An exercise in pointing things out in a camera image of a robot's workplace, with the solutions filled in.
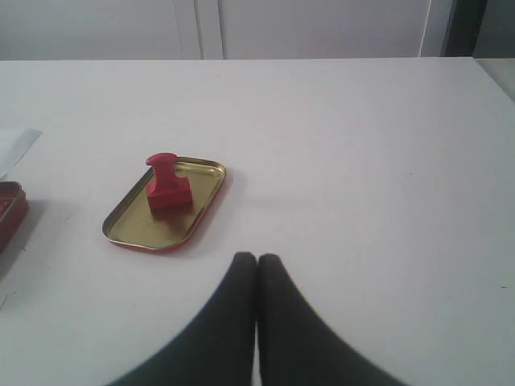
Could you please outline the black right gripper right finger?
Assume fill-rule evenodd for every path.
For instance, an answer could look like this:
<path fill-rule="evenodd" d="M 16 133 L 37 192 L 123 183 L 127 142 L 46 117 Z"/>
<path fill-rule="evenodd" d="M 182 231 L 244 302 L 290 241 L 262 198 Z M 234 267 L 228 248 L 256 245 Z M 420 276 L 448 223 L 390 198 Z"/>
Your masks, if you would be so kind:
<path fill-rule="evenodd" d="M 274 254 L 259 258 L 257 335 L 263 385 L 401 385 L 337 336 Z"/>

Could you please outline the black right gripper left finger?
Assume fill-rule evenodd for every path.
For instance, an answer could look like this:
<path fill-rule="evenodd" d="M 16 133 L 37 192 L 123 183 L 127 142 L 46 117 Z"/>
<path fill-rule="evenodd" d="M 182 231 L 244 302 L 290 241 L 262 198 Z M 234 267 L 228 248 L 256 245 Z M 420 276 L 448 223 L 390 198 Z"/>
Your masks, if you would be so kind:
<path fill-rule="evenodd" d="M 257 260 L 236 253 L 199 313 L 165 347 L 113 385 L 251 385 Z"/>

